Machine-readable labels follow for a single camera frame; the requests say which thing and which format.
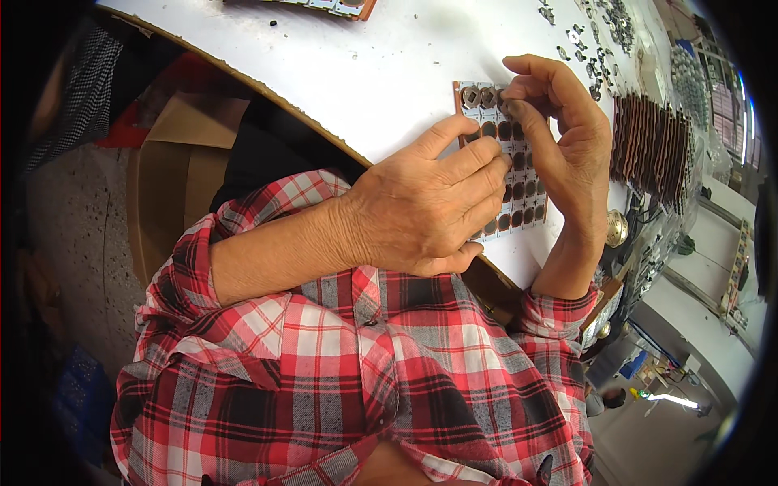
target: red cloth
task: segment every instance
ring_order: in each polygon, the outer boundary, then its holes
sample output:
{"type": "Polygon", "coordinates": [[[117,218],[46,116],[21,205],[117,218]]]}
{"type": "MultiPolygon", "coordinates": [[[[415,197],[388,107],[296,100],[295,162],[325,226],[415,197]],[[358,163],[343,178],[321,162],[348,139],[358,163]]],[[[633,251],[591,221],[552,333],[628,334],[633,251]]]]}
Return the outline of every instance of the red cloth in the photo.
{"type": "Polygon", "coordinates": [[[457,275],[357,267],[222,308],[209,246],[340,195],[327,171],[286,177],[204,217],[135,319],[114,454],[132,484],[349,484],[381,440],[434,480],[591,480],[577,301],[530,292],[519,334],[457,275]]]}

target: forearm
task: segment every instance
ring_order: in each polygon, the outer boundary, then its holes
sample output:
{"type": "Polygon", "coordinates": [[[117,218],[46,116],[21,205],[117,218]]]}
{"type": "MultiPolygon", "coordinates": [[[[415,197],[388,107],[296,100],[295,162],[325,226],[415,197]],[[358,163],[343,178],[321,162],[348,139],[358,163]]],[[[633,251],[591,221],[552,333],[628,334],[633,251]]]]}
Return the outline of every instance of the forearm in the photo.
{"type": "Polygon", "coordinates": [[[211,245],[219,303],[270,295],[355,266],[351,231],[333,198],[211,245]]]}
{"type": "Polygon", "coordinates": [[[585,296],[602,256],[603,244],[601,238],[588,237],[566,223],[532,284],[532,292],[568,300],[585,296]]]}

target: white table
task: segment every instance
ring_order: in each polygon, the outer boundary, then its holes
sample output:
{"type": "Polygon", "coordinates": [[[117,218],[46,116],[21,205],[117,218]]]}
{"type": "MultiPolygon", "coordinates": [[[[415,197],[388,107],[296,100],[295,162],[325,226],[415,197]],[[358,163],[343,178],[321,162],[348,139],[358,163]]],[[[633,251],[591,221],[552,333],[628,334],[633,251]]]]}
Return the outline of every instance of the white table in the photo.
{"type": "MultiPolygon", "coordinates": [[[[298,5],[218,0],[100,0],[103,7],[200,51],[249,82],[346,152],[378,163],[435,121],[454,113],[454,80],[509,82],[501,63],[524,53],[559,58],[585,86],[586,63],[573,56],[566,30],[585,26],[586,55],[596,55],[591,21],[574,0],[552,0],[555,26],[535,0],[378,0],[367,22],[352,22],[298,5]],[[275,20],[276,26],[270,26],[275,20]],[[398,88],[402,98],[396,95],[398,88]]],[[[632,57],[612,42],[602,21],[600,42],[615,53],[622,93],[640,91],[636,52],[657,59],[667,83],[670,46],[651,0],[630,6],[636,26],[632,57]]],[[[600,107],[612,118],[602,88],[600,107]]],[[[608,205],[622,212],[626,189],[612,184],[608,205]]],[[[487,243],[485,255],[514,284],[529,286],[559,236],[563,217],[549,205],[543,226],[487,243]]]]}

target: person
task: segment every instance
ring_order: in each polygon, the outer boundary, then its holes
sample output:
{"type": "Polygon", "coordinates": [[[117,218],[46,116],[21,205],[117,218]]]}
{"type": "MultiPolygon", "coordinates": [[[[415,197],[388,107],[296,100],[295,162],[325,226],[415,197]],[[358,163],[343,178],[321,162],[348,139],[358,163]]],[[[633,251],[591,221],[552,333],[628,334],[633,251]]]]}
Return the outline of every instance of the person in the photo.
{"type": "Polygon", "coordinates": [[[457,275],[510,167],[490,137],[439,158],[474,121],[439,121],[351,187],[323,169],[255,186],[185,232],[138,309],[111,423],[130,483],[591,482],[577,338],[596,299],[611,130],[562,62],[504,64],[517,76],[503,98],[565,217],[520,331],[457,275]]]}
{"type": "Polygon", "coordinates": [[[599,393],[589,383],[584,388],[584,394],[587,417],[596,417],[609,408],[619,408],[627,398],[627,392],[623,388],[611,388],[599,393]]]}

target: brown cardboard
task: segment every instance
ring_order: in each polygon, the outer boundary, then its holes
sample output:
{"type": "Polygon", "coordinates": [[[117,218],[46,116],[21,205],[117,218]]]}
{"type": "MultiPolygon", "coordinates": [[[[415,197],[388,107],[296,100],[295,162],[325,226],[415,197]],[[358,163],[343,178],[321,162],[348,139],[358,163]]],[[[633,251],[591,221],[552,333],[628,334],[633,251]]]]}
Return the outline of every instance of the brown cardboard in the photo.
{"type": "Polygon", "coordinates": [[[132,267],[143,285],[186,228],[208,214],[248,101],[177,93],[127,169],[132,267]]]}

